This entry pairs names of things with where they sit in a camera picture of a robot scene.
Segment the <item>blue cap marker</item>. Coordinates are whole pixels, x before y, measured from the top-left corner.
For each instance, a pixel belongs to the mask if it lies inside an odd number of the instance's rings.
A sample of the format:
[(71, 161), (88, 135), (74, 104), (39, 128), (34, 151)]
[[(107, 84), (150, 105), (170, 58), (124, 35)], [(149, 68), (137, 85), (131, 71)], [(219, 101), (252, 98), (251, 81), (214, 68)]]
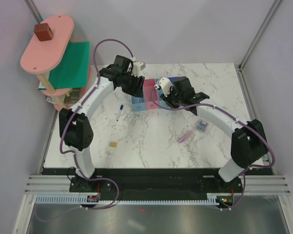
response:
[(121, 113), (122, 113), (122, 110), (123, 110), (123, 107), (124, 107), (124, 105), (121, 105), (121, 106), (120, 106), (120, 109), (119, 109), (118, 114), (117, 114), (116, 121), (119, 121), (120, 116), (121, 116)]

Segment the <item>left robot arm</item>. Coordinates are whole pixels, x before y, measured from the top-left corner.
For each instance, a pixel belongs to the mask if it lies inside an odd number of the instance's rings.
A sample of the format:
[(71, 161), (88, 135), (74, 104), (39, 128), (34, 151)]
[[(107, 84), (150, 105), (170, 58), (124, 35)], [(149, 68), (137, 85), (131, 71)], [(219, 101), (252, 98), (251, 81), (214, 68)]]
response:
[(60, 152), (63, 146), (73, 153), (76, 173), (82, 177), (80, 185), (87, 192), (97, 188), (97, 179), (92, 177), (95, 167), (91, 159), (90, 144), (94, 138), (90, 120), (97, 108), (117, 87), (133, 97), (143, 98), (145, 78), (141, 71), (145, 63), (134, 58), (117, 56), (113, 64), (97, 71), (98, 80), (70, 109), (59, 112)]

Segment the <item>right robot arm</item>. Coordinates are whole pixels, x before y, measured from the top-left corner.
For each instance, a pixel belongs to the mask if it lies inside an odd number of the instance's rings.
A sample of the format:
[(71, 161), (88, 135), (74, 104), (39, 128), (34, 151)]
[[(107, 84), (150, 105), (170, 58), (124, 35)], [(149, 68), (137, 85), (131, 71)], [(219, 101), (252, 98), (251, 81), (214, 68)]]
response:
[(216, 190), (225, 192), (231, 187), (234, 178), (268, 152), (266, 135), (260, 121), (242, 121), (215, 105), (207, 94), (195, 92), (187, 77), (180, 77), (175, 81), (161, 78), (155, 88), (162, 91), (160, 98), (169, 108), (183, 109), (206, 119), (230, 137), (231, 158), (214, 179)]

